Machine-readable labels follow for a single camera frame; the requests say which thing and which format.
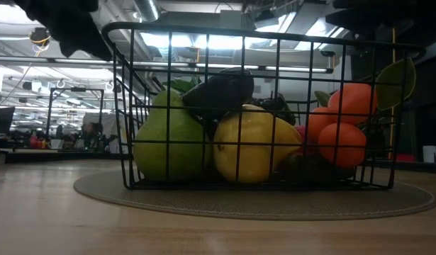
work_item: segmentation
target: orange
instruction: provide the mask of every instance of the orange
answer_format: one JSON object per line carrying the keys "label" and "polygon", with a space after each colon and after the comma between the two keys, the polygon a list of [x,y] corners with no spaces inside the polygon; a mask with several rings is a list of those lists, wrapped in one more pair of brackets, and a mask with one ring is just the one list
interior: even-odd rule
{"label": "orange", "polygon": [[[339,113],[340,90],[336,91],[328,101],[330,113]],[[342,113],[345,114],[365,114],[367,116],[343,115],[341,122],[349,124],[363,123],[369,117],[371,103],[371,87],[368,84],[345,84],[342,94]],[[376,109],[376,92],[372,103],[372,114]],[[332,118],[337,122],[337,115]]]}
{"label": "orange", "polygon": [[[317,107],[312,110],[313,113],[327,113],[328,108],[325,107]],[[326,126],[335,123],[335,121],[331,118],[331,115],[309,115],[309,124],[308,124],[308,140],[313,143],[317,143],[318,136],[322,132],[323,128]]]}
{"label": "orange", "polygon": [[[318,138],[319,145],[335,145],[337,123],[325,127]],[[340,123],[339,146],[365,146],[366,136],[353,125]],[[335,147],[320,147],[320,153],[330,163],[334,163]],[[364,160],[364,148],[339,147],[337,149],[336,166],[353,167]]]}

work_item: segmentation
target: table surface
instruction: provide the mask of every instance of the table surface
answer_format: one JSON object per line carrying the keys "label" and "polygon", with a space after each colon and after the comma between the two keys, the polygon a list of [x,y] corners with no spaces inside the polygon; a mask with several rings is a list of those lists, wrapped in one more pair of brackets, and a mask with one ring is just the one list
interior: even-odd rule
{"label": "table surface", "polygon": [[[270,222],[158,213],[79,195],[82,160],[0,167],[0,254],[436,254],[436,208],[375,220]],[[396,180],[436,194],[436,174]]]}

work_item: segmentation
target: ceiling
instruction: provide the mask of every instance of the ceiling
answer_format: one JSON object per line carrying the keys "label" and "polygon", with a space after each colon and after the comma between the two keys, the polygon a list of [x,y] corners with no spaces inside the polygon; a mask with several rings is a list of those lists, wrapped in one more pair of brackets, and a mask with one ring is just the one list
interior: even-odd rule
{"label": "ceiling", "polygon": [[[331,13],[334,8],[326,1],[314,1],[300,5],[302,1],[268,1],[258,0],[250,1],[247,7],[247,13],[240,23],[232,23],[232,17],[241,16],[239,10],[242,8],[243,0],[227,0],[227,3],[218,3],[217,0],[157,0],[163,12],[156,23],[170,25],[186,26],[203,26],[203,27],[221,27],[221,28],[241,28],[249,29],[254,27],[254,19],[259,15],[261,9],[273,8],[273,13],[279,18],[279,25],[267,30],[259,28],[259,31],[282,32],[282,33],[300,33],[306,35],[318,36],[342,36],[345,32],[337,32],[333,27],[324,22],[324,16]],[[135,14],[133,0],[124,1],[107,1],[100,0],[99,11],[93,13],[93,18],[99,28],[107,23],[115,21],[132,21],[138,22],[138,16]],[[25,13],[10,6],[0,8],[0,56],[17,56],[17,57],[37,57],[40,58],[64,58],[60,52],[59,45],[56,41],[51,40],[48,48],[42,48],[33,45],[28,40],[28,35],[36,27],[41,25],[27,19]],[[114,31],[110,34],[112,41],[117,44],[118,49],[129,56],[130,33],[126,30]],[[199,36],[188,35],[191,45],[196,46],[199,43]],[[239,64],[241,63],[241,45],[238,47],[222,48],[210,46],[210,62],[220,64]],[[135,60],[164,60],[166,51],[163,47],[156,47],[157,43],[150,42],[147,36],[137,34],[135,37]],[[324,45],[314,45],[314,48],[324,47]],[[282,42],[281,49],[281,66],[307,67],[309,63],[309,44],[302,42]],[[246,64],[255,65],[275,65],[276,45],[271,41],[255,40],[250,49],[246,50]],[[202,62],[205,58],[205,49],[196,49],[191,47],[175,47],[174,61],[193,62],[199,56]],[[85,52],[76,52],[71,56],[72,59],[93,60],[94,58]],[[40,67],[39,64],[30,62],[2,62],[0,61],[0,73],[4,80],[1,87],[1,104],[0,106],[17,106],[15,120],[16,126],[30,126],[44,128],[47,119],[47,106],[49,104],[49,87],[64,86],[72,88],[81,86],[88,89],[104,90],[104,108],[110,112],[114,108],[112,79],[113,73],[110,66],[93,67],[91,65],[83,66],[81,69],[72,68],[71,66],[57,65],[56,67]],[[328,67],[328,59],[320,54],[314,54],[314,67]],[[150,74],[140,73],[141,77],[148,84],[152,82],[148,79]],[[27,90],[23,88],[23,83],[32,81],[33,87],[38,89]],[[77,126],[82,122],[82,117],[86,112],[94,113],[99,108],[100,94],[98,92],[71,92],[65,91],[57,96],[53,103],[55,110],[52,119],[56,123],[71,123]],[[81,99],[80,106],[67,102],[71,99]],[[62,110],[59,108],[75,107],[78,110]]]}

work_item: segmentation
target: ceiling pipe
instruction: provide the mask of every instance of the ceiling pipe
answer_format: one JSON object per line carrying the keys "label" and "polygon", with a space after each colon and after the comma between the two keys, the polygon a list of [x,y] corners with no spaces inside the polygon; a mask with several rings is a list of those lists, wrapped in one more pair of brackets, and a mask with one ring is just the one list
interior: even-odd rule
{"label": "ceiling pipe", "polygon": [[153,22],[161,16],[156,0],[134,0],[134,7],[143,22]]}

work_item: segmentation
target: fluorescent light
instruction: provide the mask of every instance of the fluorescent light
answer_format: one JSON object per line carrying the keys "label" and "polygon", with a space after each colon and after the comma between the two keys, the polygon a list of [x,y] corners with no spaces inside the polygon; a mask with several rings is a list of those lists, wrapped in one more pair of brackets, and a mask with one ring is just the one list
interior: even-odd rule
{"label": "fluorescent light", "polygon": [[26,12],[18,6],[0,4],[0,21],[5,23],[39,24],[27,17]]}
{"label": "fluorescent light", "polygon": [[113,79],[113,72],[107,69],[86,69],[86,68],[58,68],[66,75],[76,77],[78,79],[98,79],[98,80],[111,80]]}
{"label": "fluorescent light", "polygon": [[[153,35],[150,33],[140,34],[146,45],[154,47],[169,47],[168,35]],[[172,47],[191,47],[192,41],[189,35],[172,35]]]}
{"label": "fluorescent light", "polygon": [[54,91],[54,94],[58,94],[58,95],[60,95],[60,96],[63,96],[63,97],[69,98],[68,95],[66,95],[65,93],[60,93],[59,91]]}
{"label": "fluorescent light", "polygon": [[296,13],[289,13],[288,16],[285,18],[285,21],[282,23],[281,27],[278,29],[278,33],[285,33],[287,32],[287,29],[289,29],[291,22],[294,20]]}
{"label": "fluorescent light", "polygon": [[[169,64],[167,62],[134,62],[134,66],[143,67],[167,67]],[[188,67],[188,63],[171,63],[171,67]]]}
{"label": "fluorescent light", "polygon": [[[205,64],[197,64],[196,66],[199,68],[204,68]],[[225,68],[241,67],[241,65],[239,65],[239,64],[208,64],[208,67],[225,69]],[[245,68],[255,70],[255,69],[258,69],[259,67],[254,66],[254,65],[245,65]]]}
{"label": "fluorescent light", "polygon": [[291,25],[292,20],[295,18],[296,12],[291,12],[289,14],[283,15],[279,17],[279,23],[277,25],[268,25],[262,28],[256,29],[257,32],[278,32],[285,33],[289,26]]}
{"label": "fluorescent light", "polygon": [[[276,71],[276,67],[267,67],[267,71]],[[309,67],[279,67],[280,72],[309,72]],[[325,68],[312,68],[312,72],[326,72]]]}
{"label": "fluorescent light", "polygon": [[37,124],[43,124],[42,121],[39,120],[15,120],[15,122],[19,123],[37,123]]}
{"label": "fluorescent light", "polygon": [[[195,64],[195,67],[204,68],[204,63],[191,63]],[[151,66],[151,67],[167,67],[167,62],[134,62],[134,66]],[[172,63],[173,67],[188,67],[188,63]],[[241,67],[240,64],[208,64],[209,68],[233,68],[233,67]],[[245,65],[245,68],[248,70],[258,70],[260,67],[256,65]],[[266,70],[275,71],[276,67],[266,67]],[[308,67],[279,67],[279,71],[285,72],[309,72]],[[313,68],[312,72],[326,72],[327,69],[322,68]]]}
{"label": "fluorescent light", "polygon": [[[38,111],[48,111],[48,107],[32,107],[32,106],[15,106],[16,109],[22,110],[38,110]],[[52,107],[52,111],[80,111],[85,113],[99,113],[99,109],[88,109],[88,108],[73,108],[73,107]],[[110,113],[111,109],[103,109],[102,113]]]}
{"label": "fluorescent light", "polygon": [[[332,32],[332,34],[330,35],[330,38],[336,38],[337,36],[340,35],[340,33],[342,33],[344,31],[344,28],[338,28],[336,29],[334,32]],[[324,47],[326,47],[326,45],[328,45],[327,43],[322,43],[320,45],[320,47],[318,47],[319,50],[323,50]]]}
{"label": "fluorescent light", "polygon": [[81,101],[79,101],[77,99],[67,99],[67,102],[78,105],[78,106],[81,105]]}
{"label": "fluorescent light", "polygon": [[[225,35],[210,35],[210,41],[208,42],[208,47],[213,50],[239,50],[242,45],[241,37]],[[196,42],[194,42],[194,47],[201,49],[207,48],[206,35],[198,36]]]}
{"label": "fluorescent light", "polygon": [[[323,37],[329,37],[330,34],[334,31],[334,29],[330,29],[327,32],[327,28],[329,28],[331,25],[328,24],[325,21],[324,18],[319,18],[312,26],[309,28],[306,35],[309,36],[323,36]],[[313,49],[316,50],[320,46],[320,43],[315,42]],[[310,50],[311,48],[311,42],[300,42],[296,47],[295,50]]]}

